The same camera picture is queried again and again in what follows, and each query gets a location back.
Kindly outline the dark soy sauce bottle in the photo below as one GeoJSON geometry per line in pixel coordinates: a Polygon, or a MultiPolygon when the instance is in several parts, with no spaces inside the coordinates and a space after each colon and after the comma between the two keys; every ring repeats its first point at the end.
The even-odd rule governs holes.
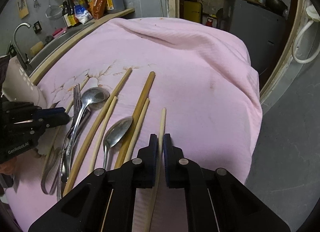
{"type": "Polygon", "coordinates": [[[62,0],[62,16],[63,16],[63,20],[65,22],[66,27],[67,28],[71,28],[72,25],[71,25],[71,22],[69,20],[68,13],[69,13],[69,5],[68,5],[66,0],[62,0]]]}

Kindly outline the pale wooden chopstick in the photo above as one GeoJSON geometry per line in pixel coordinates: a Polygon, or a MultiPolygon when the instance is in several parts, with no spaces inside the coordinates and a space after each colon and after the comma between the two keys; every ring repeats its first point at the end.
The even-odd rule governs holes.
{"type": "Polygon", "coordinates": [[[149,204],[148,204],[146,222],[144,225],[145,232],[150,231],[150,229],[151,229],[151,222],[152,222],[153,212],[154,212],[155,204],[156,204],[157,191],[158,191],[158,187],[159,187],[159,180],[160,180],[160,174],[161,174],[163,137],[165,134],[166,114],[167,114],[167,109],[163,108],[162,112],[161,112],[161,121],[160,121],[160,126],[159,126],[155,185],[152,189],[151,198],[150,198],[149,204]]]}

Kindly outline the yellow container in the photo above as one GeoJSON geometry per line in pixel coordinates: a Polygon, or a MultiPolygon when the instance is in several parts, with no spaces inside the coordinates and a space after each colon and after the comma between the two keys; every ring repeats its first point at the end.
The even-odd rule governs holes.
{"type": "Polygon", "coordinates": [[[195,23],[202,23],[202,4],[199,2],[185,0],[183,18],[195,23]]]}

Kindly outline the white utensil holder cup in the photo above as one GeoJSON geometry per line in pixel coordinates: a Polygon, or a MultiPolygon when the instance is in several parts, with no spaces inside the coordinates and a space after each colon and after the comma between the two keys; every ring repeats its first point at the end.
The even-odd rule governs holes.
{"type": "Polygon", "coordinates": [[[47,107],[42,91],[30,80],[17,57],[9,60],[2,92],[11,102],[33,102],[43,109],[47,107]]]}

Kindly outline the pink floral tablecloth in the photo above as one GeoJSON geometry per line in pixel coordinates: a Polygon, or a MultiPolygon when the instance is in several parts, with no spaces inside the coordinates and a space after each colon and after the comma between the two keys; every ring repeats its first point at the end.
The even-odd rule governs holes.
{"type": "MultiPolygon", "coordinates": [[[[245,44],[218,29],[175,18],[112,19],[69,50],[38,83],[48,106],[66,107],[72,88],[90,76],[84,90],[99,86],[111,93],[128,68],[133,71],[117,96],[107,128],[131,116],[151,71],[156,76],[149,106],[132,157],[165,132],[184,156],[201,167],[222,167],[241,183],[249,174],[263,112],[258,73],[245,44]]],[[[22,231],[56,203],[42,193],[43,159],[32,151],[18,157],[18,187],[5,194],[22,231]]],[[[150,231],[188,231],[184,191],[168,189],[162,162],[150,231]]]]}

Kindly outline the orange snack bag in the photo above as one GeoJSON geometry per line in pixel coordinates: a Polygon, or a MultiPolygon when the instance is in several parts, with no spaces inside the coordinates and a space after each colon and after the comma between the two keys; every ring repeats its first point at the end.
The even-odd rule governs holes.
{"type": "Polygon", "coordinates": [[[100,19],[106,7],[107,0],[95,0],[92,8],[92,16],[94,19],[100,19]]]}

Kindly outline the steel fork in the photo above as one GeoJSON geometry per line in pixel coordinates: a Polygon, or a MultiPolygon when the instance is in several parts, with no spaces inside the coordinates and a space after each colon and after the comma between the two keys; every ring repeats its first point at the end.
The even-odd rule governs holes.
{"type": "Polygon", "coordinates": [[[58,177],[57,177],[57,190],[56,190],[56,198],[59,201],[62,198],[62,194],[64,191],[65,184],[67,183],[69,176],[69,167],[68,167],[68,159],[67,156],[67,147],[69,145],[69,140],[71,139],[72,132],[75,126],[75,122],[78,118],[79,112],[81,109],[81,95],[80,95],[80,84],[77,84],[73,88],[73,120],[71,123],[71,127],[66,134],[64,144],[62,147],[62,155],[60,158],[60,164],[58,169],[58,177]]]}

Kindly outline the white salt bag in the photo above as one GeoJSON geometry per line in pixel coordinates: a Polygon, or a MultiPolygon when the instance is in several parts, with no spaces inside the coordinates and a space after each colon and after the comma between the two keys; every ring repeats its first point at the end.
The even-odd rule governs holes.
{"type": "Polygon", "coordinates": [[[81,5],[75,5],[75,16],[81,24],[86,24],[93,19],[92,15],[81,5]]]}

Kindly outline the dark grey cabinet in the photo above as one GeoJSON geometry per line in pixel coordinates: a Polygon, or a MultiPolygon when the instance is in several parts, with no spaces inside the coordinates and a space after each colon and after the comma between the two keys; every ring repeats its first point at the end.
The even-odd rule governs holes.
{"type": "Polygon", "coordinates": [[[241,39],[251,66],[262,74],[270,65],[285,32],[285,18],[244,0],[225,0],[226,29],[241,39]]]}

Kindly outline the steel kitchen sink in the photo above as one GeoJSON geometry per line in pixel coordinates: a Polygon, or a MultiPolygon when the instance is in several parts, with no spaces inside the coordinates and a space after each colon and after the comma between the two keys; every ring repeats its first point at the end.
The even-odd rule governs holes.
{"type": "Polygon", "coordinates": [[[71,29],[64,30],[62,34],[54,38],[51,42],[44,46],[44,48],[33,58],[28,64],[28,69],[34,71],[48,56],[50,56],[54,51],[56,51],[60,46],[70,40],[79,32],[93,25],[94,23],[86,23],[84,25],[79,25],[71,29]]]}

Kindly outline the small steel spoon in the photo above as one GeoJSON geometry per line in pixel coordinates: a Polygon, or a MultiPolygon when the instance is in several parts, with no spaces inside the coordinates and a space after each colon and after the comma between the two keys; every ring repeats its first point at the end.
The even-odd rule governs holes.
{"type": "Polygon", "coordinates": [[[129,127],[131,126],[133,117],[125,117],[118,120],[114,125],[112,125],[104,135],[103,139],[103,151],[104,151],[104,160],[103,160],[103,169],[106,170],[108,152],[111,147],[115,146],[127,133],[129,127]]]}

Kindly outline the pale chopstick beside spoon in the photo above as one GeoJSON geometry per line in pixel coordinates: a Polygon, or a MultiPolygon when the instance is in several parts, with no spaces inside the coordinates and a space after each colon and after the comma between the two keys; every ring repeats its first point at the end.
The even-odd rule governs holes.
{"type": "Polygon", "coordinates": [[[138,122],[137,122],[137,125],[135,127],[135,130],[134,130],[134,133],[133,133],[133,136],[130,140],[130,144],[129,144],[129,148],[127,150],[127,153],[126,153],[126,156],[125,156],[125,159],[124,159],[124,163],[125,162],[128,162],[131,157],[132,157],[132,153],[133,153],[133,150],[135,148],[135,145],[136,145],[136,142],[137,142],[137,139],[138,139],[138,135],[140,133],[140,129],[143,125],[143,121],[144,121],[144,118],[145,118],[145,115],[146,115],[146,111],[148,109],[148,106],[149,106],[149,98],[146,99],[145,103],[144,103],[144,106],[142,108],[142,112],[139,116],[139,119],[138,119],[138,122]]]}

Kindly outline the black cooking pot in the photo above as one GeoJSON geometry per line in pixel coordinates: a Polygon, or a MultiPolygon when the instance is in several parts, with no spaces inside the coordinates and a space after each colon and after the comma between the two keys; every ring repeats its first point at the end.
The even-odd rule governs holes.
{"type": "Polygon", "coordinates": [[[265,7],[279,16],[284,16],[287,11],[287,5],[282,0],[265,0],[265,7]]]}

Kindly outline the large steel spoon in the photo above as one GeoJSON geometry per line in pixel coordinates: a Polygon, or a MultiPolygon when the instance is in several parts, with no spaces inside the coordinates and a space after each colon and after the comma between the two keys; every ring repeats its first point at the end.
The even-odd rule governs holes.
{"type": "Polygon", "coordinates": [[[107,90],[100,87],[89,88],[81,95],[80,112],[78,113],[78,116],[76,118],[74,129],[71,134],[71,139],[63,154],[63,161],[62,161],[61,171],[60,171],[61,173],[60,179],[62,183],[67,182],[71,173],[73,148],[76,144],[77,134],[80,130],[80,123],[83,115],[87,111],[88,107],[90,107],[93,104],[98,104],[105,101],[106,99],[108,99],[109,96],[110,96],[110,93],[107,90]]]}

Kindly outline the pale thin chopstick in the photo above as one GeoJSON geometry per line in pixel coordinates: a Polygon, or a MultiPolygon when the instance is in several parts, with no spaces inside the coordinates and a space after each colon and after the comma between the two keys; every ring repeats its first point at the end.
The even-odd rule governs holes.
{"type": "Polygon", "coordinates": [[[110,119],[110,117],[112,115],[112,112],[113,112],[113,109],[114,109],[114,107],[116,105],[117,99],[118,99],[117,96],[115,96],[112,99],[110,107],[108,108],[106,116],[105,116],[105,118],[104,118],[104,120],[103,120],[103,122],[101,124],[100,132],[98,134],[98,138],[97,138],[96,144],[94,146],[93,154],[92,154],[92,157],[91,157],[91,161],[90,161],[90,165],[89,165],[89,169],[88,169],[88,174],[90,174],[94,170],[95,162],[97,160],[97,155],[98,155],[99,148],[100,148],[100,145],[101,145],[101,141],[103,140],[103,136],[104,136],[108,121],[109,121],[109,119],[110,119]]]}

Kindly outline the steel vegetable peeler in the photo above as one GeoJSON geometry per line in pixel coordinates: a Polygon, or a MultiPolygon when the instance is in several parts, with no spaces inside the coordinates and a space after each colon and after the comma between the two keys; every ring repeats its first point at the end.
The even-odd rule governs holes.
{"type": "Polygon", "coordinates": [[[56,165],[58,159],[61,158],[61,154],[62,154],[61,148],[60,147],[56,148],[54,150],[54,154],[53,154],[51,161],[44,168],[44,172],[41,177],[40,186],[41,186],[42,192],[46,195],[52,195],[55,192],[55,189],[57,186],[57,181],[58,181],[59,169],[56,170],[56,174],[54,176],[53,183],[52,183],[52,186],[50,187],[49,191],[47,191],[47,189],[46,189],[46,180],[47,180],[47,177],[48,177],[50,171],[56,165]]]}

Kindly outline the dark brown bamboo chopstick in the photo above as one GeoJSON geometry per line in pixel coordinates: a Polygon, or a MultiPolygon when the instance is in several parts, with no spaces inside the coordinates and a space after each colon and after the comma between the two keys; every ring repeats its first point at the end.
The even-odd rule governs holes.
{"type": "Polygon", "coordinates": [[[130,128],[128,129],[127,133],[123,136],[123,142],[122,142],[122,145],[120,147],[120,151],[117,156],[116,164],[114,165],[115,169],[120,168],[121,165],[124,163],[126,153],[128,151],[131,139],[133,137],[133,133],[134,133],[136,125],[138,123],[138,119],[139,119],[139,116],[142,112],[144,103],[149,95],[150,89],[152,87],[152,83],[155,79],[155,75],[156,74],[154,71],[151,71],[149,73],[149,76],[145,82],[144,88],[142,89],[139,100],[136,104],[135,110],[132,115],[132,118],[133,118],[132,124],[131,124],[130,128]]]}

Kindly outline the long brown chopstick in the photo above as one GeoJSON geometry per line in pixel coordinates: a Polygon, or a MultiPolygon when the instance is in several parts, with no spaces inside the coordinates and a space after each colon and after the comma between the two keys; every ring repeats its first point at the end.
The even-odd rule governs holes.
{"type": "Polygon", "coordinates": [[[120,90],[122,89],[123,85],[125,84],[125,82],[127,81],[128,77],[130,76],[132,72],[132,68],[129,68],[125,75],[122,77],[122,79],[120,80],[120,82],[117,84],[117,86],[114,88],[112,94],[110,95],[110,97],[107,99],[105,105],[102,107],[99,115],[97,116],[96,120],[94,121],[90,131],[88,132],[79,153],[77,154],[77,157],[72,165],[72,169],[71,169],[71,174],[69,176],[69,179],[66,183],[65,186],[65,190],[63,191],[63,196],[65,196],[67,193],[69,193],[74,185],[75,179],[79,173],[79,170],[81,168],[82,162],[85,158],[85,155],[88,151],[89,146],[91,145],[91,142],[94,138],[95,133],[97,132],[97,129],[99,127],[99,125],[101,124],[101,122],[103,121],[103,119],[105,118],[107,111],[111,105],[111,102],[113,100],[113,98],[115,96],[117,96],[120,92],[120,90]]]}

